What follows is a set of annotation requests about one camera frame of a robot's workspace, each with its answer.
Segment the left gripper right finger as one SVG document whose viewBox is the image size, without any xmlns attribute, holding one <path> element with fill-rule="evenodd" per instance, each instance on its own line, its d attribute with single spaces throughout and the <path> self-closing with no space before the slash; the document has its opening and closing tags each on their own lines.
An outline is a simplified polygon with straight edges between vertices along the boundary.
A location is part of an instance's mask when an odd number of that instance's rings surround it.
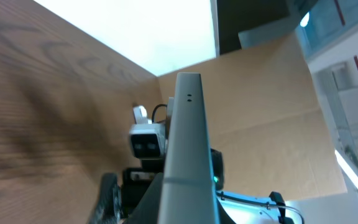
<svg viewBox="0 0 358 224">
<path fill-rule="evenodd" d="M 235 221 L 227 214 L 227 212 L 221 205 L 221 202 L 219 200 L 216 200 L 216 203 L 218 206 L 220 224 L 236 224 Z"/>
</svg>

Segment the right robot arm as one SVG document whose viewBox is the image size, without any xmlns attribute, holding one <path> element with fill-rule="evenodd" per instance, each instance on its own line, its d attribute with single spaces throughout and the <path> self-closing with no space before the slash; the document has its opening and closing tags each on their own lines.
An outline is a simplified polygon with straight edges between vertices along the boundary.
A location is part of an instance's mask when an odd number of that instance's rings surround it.
<svg viewBox="0 0 358 224">
<path fill-rule="evenodd" d="M 286 215 L 288 210 L 305 222 L 301 212 L 286 205 L 278 192 L 271 192 L 267 198 L 252 198 L 223 191 L 223 154 L 215 149 L 211 153 L 221 223 L 237 223 L 230 213 L 231 207 L 242 208 L 254 217 L 247 223 L 293 223 L 294 219 Z M 117 183 L 115 173 L 105 173 L 88 223 L 157 223 L 164 162 L 164 158 L 142 160 L 141 167 L 125 169 L 122 185 Z"/>
</svg>

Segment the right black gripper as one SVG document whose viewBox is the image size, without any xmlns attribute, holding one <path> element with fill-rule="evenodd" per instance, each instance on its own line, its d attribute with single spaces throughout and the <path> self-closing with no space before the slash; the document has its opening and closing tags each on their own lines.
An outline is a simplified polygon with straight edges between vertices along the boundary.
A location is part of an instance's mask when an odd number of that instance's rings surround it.
<svg viewBox="0 0 358 224">
<path fill-rule="evenodd" d="M 88 224 L 118 224 L 122 214 L 130 215 L 141 201 L 158 173 L 163 172 L 163 159 L 140 161 L 140 167 L 128 167 L 122 172 L 121 190 L 115 173 L 105 173 L 99 185 L 98 199 L 90 213 Z"/>
</svg>

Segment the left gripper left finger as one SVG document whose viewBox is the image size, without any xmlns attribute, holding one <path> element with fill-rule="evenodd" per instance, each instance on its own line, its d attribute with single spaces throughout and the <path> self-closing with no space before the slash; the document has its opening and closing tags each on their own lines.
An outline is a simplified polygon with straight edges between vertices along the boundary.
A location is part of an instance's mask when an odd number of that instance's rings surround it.
<svg viewBox="0 0 358 224">
<path fill-rule="evenodd" d="M 124 220 L 124 224 L 158 223 L 162 182 L 163 173 L 158 173 L 134 211 Z"/>
</svg>

